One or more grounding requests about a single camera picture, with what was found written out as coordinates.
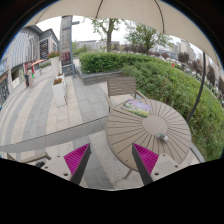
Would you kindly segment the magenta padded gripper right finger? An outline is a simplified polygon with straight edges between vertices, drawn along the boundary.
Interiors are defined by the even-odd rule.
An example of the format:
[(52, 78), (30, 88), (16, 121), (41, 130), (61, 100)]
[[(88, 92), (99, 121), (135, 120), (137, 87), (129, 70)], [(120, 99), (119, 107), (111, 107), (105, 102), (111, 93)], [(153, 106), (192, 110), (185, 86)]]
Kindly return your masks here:
[(167, 154), (158, 155), (136, 143), (132, 144), (132, 154), (144, 185), (180, 169), (180, 165)]

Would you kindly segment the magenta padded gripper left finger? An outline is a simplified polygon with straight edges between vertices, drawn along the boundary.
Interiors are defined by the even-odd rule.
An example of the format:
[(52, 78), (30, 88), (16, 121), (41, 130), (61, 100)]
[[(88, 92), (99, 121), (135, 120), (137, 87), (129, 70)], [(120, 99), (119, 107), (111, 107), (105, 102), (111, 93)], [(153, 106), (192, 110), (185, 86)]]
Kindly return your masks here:
[(44, 165), (44, 170), (79, 185), (90, 154), (90, 144), (85, 144), (64, 156), (52, 158)]

